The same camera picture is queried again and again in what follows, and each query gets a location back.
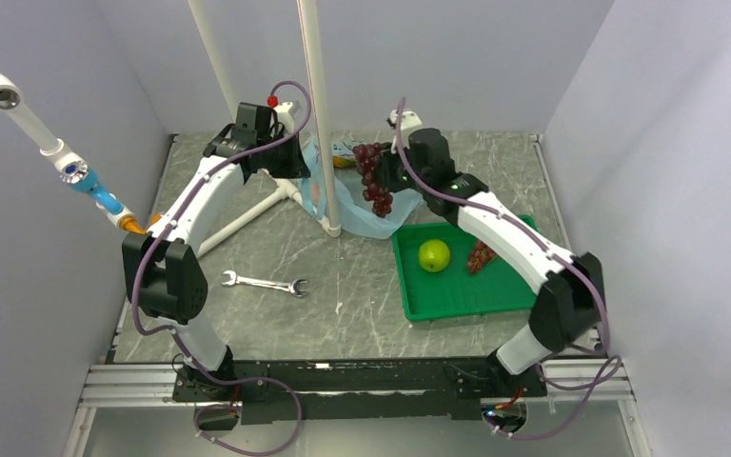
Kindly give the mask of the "dark fake grapes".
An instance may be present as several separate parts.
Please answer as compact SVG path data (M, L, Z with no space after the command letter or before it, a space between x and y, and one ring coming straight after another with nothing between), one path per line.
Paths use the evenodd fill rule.
M393 197L391 193L378 182L377 167L382 157L380 143L360 144L353 148L356 161L356 171L361 176L361 183L365 187L362 196L371 204L371 212L379 218L386 218L392 211Z

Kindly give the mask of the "light blue plastic bag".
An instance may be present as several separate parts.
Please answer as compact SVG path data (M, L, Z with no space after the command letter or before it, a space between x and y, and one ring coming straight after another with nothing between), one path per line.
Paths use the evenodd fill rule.
M323 167L318 140L312 136L303 147L303 156L311 176L296 181L296 187L302 197L302 206L315 219L306 207L308 200L307 180L315 179L325 187ZM354 169L337 169L334 171L334 188L339 211L341 228L358 236L375 239L387 239L398 230L409 215L422 203L422 196L410 189L393 193L392 211L386 218L379 218L371 212L371 204L362 196L365 188L361 183L361 176Z

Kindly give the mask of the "green fake apple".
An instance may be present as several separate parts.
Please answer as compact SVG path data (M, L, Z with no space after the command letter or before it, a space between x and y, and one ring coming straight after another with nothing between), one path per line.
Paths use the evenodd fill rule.
M450 249L440 239L424 241L418 250L418 263L422 269L431 273L438 273L447 268L450 263Z

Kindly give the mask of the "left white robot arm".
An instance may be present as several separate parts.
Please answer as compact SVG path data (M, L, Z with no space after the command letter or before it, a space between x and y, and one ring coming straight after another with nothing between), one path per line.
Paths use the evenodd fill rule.
M144 233L122 243L127 295L134 325L149 336L169 333L187 365L200 371L198 388L221 400L235 387L231 349L204 311L208 283L200 246L219 213L248 179L265 170L280 179L306 178L295 102L271 96L264 106L242 103L234 123L206 146L198 169L175 203Z

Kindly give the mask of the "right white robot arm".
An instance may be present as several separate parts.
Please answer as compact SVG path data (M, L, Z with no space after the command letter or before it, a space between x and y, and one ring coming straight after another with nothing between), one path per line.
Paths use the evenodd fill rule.
M480 179L457 171L438 129L398 133L393 143L377 146L369 160L378 189L419 192L434 214L485 243L535 293L527 324L490 355L486 381L492 391L512 393L524 372L604 321L600 260L547 240Z

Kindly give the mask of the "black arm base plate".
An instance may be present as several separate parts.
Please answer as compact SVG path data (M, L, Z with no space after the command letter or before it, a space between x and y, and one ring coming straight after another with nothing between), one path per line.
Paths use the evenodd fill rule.
M528 370L509 379L484 357L236 361L238 387L177 368L171 399L196 407L233 404L243 425L276 421L447 417L472 420L495 404L546 396Z

